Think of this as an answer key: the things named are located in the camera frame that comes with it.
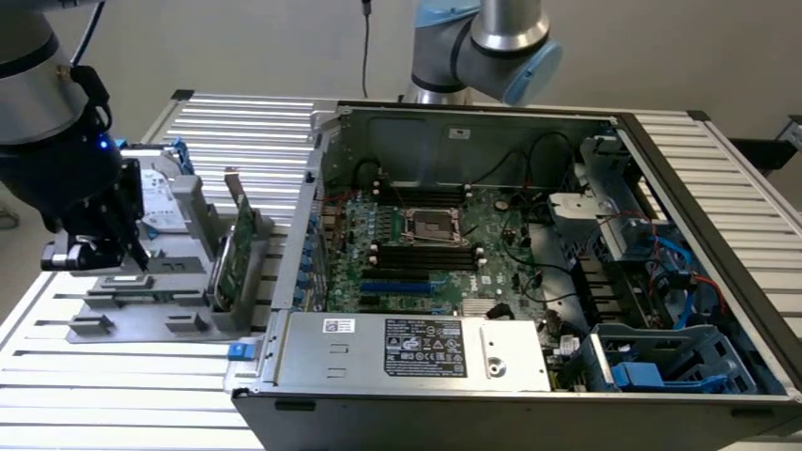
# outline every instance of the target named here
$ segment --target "white wall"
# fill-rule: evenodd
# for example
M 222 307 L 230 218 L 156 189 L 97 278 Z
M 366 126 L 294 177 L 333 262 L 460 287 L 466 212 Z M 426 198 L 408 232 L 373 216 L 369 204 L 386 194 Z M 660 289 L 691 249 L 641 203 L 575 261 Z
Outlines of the white wall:
M 369 92 L 408 80 L 412 0 L 373 0 Z M 703 109 L 736 135 L 771 136 L 802 112 L 797 0 L 544 0 L 565 46 L 537 103 Z M 71 49 L 90 9 L 51 14 Z M 357 0 L 110 2 L 85 61 L 138 138 L 177 87 L 276 96 L 360 95 Z

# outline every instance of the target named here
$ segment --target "white sticker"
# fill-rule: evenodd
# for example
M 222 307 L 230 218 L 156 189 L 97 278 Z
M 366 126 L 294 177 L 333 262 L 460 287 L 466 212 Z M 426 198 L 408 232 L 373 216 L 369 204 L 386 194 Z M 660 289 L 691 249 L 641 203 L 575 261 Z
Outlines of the white sticker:
M 470 129 L 448 129 L 448 139 L 470 139 Z
M 352 334 L 356 331 L 356 320 L 352 318 L 329 318 L 322 320 L 324 334 Z
M 141 198 L 145 215 L 141 221 L 160 232 L 186 230 L 166 177 L 152 169 L 141 170 Z

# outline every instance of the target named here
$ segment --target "gray floor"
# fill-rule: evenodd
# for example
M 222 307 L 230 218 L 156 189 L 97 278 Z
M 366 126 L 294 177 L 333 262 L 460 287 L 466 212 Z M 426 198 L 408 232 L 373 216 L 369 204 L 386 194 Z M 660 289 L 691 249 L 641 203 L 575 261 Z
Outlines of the gray floor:
M 13 309 L 38 275 L 41 247 L 50 234 L 41 225 L 38 213 L 0 186 L 0 202 L 19 215 L 13 230 L 0 230 L 0 320 Z

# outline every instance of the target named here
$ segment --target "power supply label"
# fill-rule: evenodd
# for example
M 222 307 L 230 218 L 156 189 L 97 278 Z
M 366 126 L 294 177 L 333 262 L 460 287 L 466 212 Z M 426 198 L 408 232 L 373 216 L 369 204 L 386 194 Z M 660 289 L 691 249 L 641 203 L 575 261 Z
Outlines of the power supply label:
M 394 378 L 466 378 L 462 324 L 385 319 L 384 372 Z

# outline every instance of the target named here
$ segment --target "aluminum profile table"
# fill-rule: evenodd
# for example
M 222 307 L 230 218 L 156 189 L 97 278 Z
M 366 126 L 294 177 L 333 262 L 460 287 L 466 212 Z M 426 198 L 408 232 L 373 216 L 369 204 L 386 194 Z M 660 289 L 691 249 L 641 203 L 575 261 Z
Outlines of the aluminum profile table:
M 309 123 L 324 104 L 194 94 L 170 102 L 145 136 L 150 142 L 178 136 L 186 141 L 206 200 L 224 212 L 233 205 L 221 171 L 238 166 L 252 203 L 276 220 L 256 326 L 266 318 L 282 234 L 312 150 Z M 633 113 L 802 335 L 796 213 L 711 124 L 685 113 Z M 92 278 L 42 273 L 0 326 L 0 448 L 261 449 L 222 391 L 225 343 L 70 345 L 65 341 L 66 321 L 92 283 Z M 802 436 L 784 440 L 802 441 Z M 788 442 L 740 443 L 728 449 L 745 450 L 751 445 L 800 449 Z

